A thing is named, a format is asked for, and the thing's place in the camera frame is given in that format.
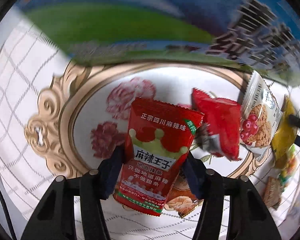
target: crown logo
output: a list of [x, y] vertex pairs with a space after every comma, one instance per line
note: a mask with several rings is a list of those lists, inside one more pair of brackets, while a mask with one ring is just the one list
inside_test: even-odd
[[142, 142], [136, 138], [136, 130], [130, 129], [129, 135], [131, 137], [132, 143], [140, 148], [145, 149], [147, 152], [150, 152], [154, 155], [164, 156], [171, 159], [177, 160], [181, 155], [188, 152], [188, 148], [186, 146], [182, 146], [178, 152], [169, 152], [165, 148], [163, 148], [161, 143], [161, 138], [164, 136], [164, 131], [161, 129], [156, 129], [154, 131], [155, 139], [150, 142]]

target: granola bar package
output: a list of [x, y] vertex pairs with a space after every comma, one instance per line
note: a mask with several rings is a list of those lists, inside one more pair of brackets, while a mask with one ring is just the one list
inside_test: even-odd
[[134, 210], [160, 216], [202, 119], [203, 114], [191, 109], [136, 98], [114, 198]]
[[281, 184], [280, 180], [269, 177], [268, 183], [266, 185], [265, 194], [263, 197], [263, 202], [266, 204], [267, 208], [276, 206], [281, 199]]
[[241, 111], [240, 142], [247, 145], [252, 152], [256, 148], [268, 147], [282, 112], [268, 86], [256, 71], [251, 75]]

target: green stripe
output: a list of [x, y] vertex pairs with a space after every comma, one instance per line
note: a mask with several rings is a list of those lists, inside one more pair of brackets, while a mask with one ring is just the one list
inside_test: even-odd
[[155, 204], [149, 203], [149, 202], [147, 202], [147, 201], [144, 201], [143, 203], [142, 203], [142, 202], [139, 202], [139, 201], [137, 201], [137, 200], [135, 200], [135, 199], [132, 199], [132, 198], [130, 198], [130, 197], [128, 197], [128, 196], [122, 194], [121, 192], [118, 192], [118, 196], [123, 197], [123, 198], [125, 198], [125, 199], [128, 199], [130, 202], [132, 202], [132, 203], [134, 203], [134, 204], [137, 204], [137, 205], [139, 205], [140, 207], [144, 207], [144, 208], [150, 209], [150, 210], [152, 210], [152, 211], [154, 211], [154, 212], [157, 212], [157, 213], [161, 214], [161, 211], [162, 211], [161, 209], [158, 209], [158, 208], [153, 207], [153, 206], [158, 207], [158, 206], [155, 205]]
[[193, 135], [195, 135], [195, 131], [197, 130], [196, 126], [194, 125], [194, 123], [191, 120], [188, 119], [184, 119], [186, 122], [186, 125], [189, 127], [191, 133]]

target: food wrapper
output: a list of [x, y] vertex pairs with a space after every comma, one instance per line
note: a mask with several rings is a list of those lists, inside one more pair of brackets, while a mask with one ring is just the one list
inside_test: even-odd
[[254, 71], [242, 103], [240, 142], [255, 153], [270, 145], [282, 112], [268, 86]]
[[297, 137], [297, 128], [289, 125], [288, 117], [295, 115], [295, 108], [290, 98], [285, 95], [282, 107], [282, 117], [276, 133], [271, 141], [271, 146], [275, 155], [275, 167], [284, 169], [289, 161], [289, 148], [293, 145]]
[[191, 109], [136, 98], [114, 198], [134, 210], [160, 216], [202, 119]]
[[266, 185], [265, 195], [263, 197], [263, 202], [266, 204], [267, 208], [276, 206], [281, 198], [281, 184], [280, 180], [268, 177], [268, 183]]
[[282, 191], [284, 191], [285, 188], [289, 185], [292, 176], [296, 172], [296, 156], [295, 156], [294, 144], [290, 147], [290, 149], [287, 151], [285, 155], [286, 155], [287, 162], [279, 175]]
[[279, 206], [280, 206], [280, 203], [281, 203], [281, 198], [279, 198], [279, 201], [276, 203], [276, 204], [274, 204], [273, 206], [272, 206], [272, 208], [274, 209], [274, 210], [278, 210], [278, 208], [279, 208]]
[[240, 160], [239, 128], [241, 106], [226, 98], [211, 98], [205, 92], [192, 90], [193, 107], [204, 114], [200, 129], [207, 151], [217, 157], [225, 156], [231, 161]]
[[186, 176], [180, 171], [172, 189], [167, 196], [167, 203], [164, 208], [167, 211], [177, 211], [180, 218], [184, 218], [202, 205], [203, 200], [191, 193]]

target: ornate gold rim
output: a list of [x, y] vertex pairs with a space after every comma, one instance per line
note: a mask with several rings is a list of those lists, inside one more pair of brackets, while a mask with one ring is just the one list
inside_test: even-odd
[[[194, 68], [220, 76], [242, 92], [249, 75], [207, 65], [173, 64], [170, 66]], [[46, 159], [48, 169], [54, 174], [75, 178], [90, 168], [74, 146], [73, 128], [84, 104], [99, 89], [110, 82], [140, 71], [162, 67], [162, 63], [124, 64], [113, 67], [85, 68], [69, 63], [61, 77], [53, 77], [49, 88], [38, 97], [38, 114], [31, 117], [25, 127], [25, 137], [32, 149]], [[38, 129], [42, 141], [39, 142]], [[229, 176], [250, 175], [265, 161], [259, 162], [248, 152], [244, 162]]]

